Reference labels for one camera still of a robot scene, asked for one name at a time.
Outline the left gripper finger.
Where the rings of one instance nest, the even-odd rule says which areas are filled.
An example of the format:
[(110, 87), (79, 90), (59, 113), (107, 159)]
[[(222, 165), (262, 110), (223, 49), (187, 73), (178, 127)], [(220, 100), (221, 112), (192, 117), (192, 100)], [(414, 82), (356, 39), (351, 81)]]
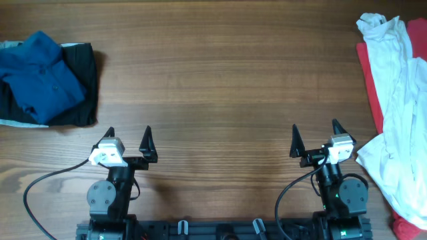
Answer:
[(114, 137), (115, 136), (115, 129), (113, 128), (113, 127), (110, 127), (106, 132), (105, 132), (105, 134), (103, 135), (103, 137), (96, 143), (96, 144), (94, 144), (93, 145), (93, 147), (92, 147), (92, 149), (96, 149), (96, 148), (98, 148), (98, 146), (99, 146), (99, 144), (100, 144), (100, 142), (101, 142), (101, 140), (103, 139), (103, 138), (105, 138), (105, 137)]
[(151, 127), (149, 125), (145, 128), (143, 138), (139, 146), (139, 151), (147, 162), (157, 163), (157, 151), (153, 142)]

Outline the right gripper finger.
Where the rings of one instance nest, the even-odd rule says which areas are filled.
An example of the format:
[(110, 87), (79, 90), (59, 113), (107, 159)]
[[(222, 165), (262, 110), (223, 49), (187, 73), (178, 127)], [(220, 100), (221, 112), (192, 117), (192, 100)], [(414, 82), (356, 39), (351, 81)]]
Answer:
[(356, 144), (356, 140), (342, 127), (337, 119), (332, 119), (332, 127), (335, 135), (347, 134), (352, 140), (352, 143)]
[(290, 147), (290, 157), (302, 157), (305, 153), (305, 146), (296, 124), (292, 125), (292, 142)]

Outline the white t-shirt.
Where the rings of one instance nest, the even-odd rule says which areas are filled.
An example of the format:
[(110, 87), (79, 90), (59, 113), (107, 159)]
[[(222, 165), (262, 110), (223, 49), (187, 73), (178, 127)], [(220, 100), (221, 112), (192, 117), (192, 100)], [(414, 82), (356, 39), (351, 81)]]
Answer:
[(413, 57), (399, 17), (364, 13), (356, 24), (384, 118), (382, 133), (358, 151), (356, 161), (397, 214), (426, 229), (426, 61)]

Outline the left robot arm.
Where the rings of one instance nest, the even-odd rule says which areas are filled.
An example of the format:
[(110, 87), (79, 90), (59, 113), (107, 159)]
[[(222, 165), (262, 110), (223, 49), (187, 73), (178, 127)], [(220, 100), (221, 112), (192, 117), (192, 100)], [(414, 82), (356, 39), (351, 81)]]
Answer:
[(92, 165), (107, 168), (107, 179), (95, 182), (87, 191), (90, 220), (76, 229), (80, 240), (136, 240), (147, 235), (137, 217), (129, 214), (132, 187), (137, 187), (136, 171), (145, 171), (150, 163), (157, 163), (158, 155), (151, 127), (147, 126), (140, 146), (140, 157), (124, 157), (125, 147), (115, 136), (113, 127), (96, 143), (89, 156)]

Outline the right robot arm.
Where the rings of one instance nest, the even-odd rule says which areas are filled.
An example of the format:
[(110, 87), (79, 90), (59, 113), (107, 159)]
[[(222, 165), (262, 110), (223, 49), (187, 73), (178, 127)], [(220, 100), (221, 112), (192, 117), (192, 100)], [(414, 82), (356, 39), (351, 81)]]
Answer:
[(368, 182), (355, 173), (343, 174), (340, 163), (352, 156), (356, 140), (332, 120), (334, 134), (317, 149), (307, 150), (296, 125), (292, 126), (290, 157), (300, 159), (300, 167), (311, 167), (318, 184), (323, 209), (313, 213), (307, 224), (310, 239), (365, 239)]

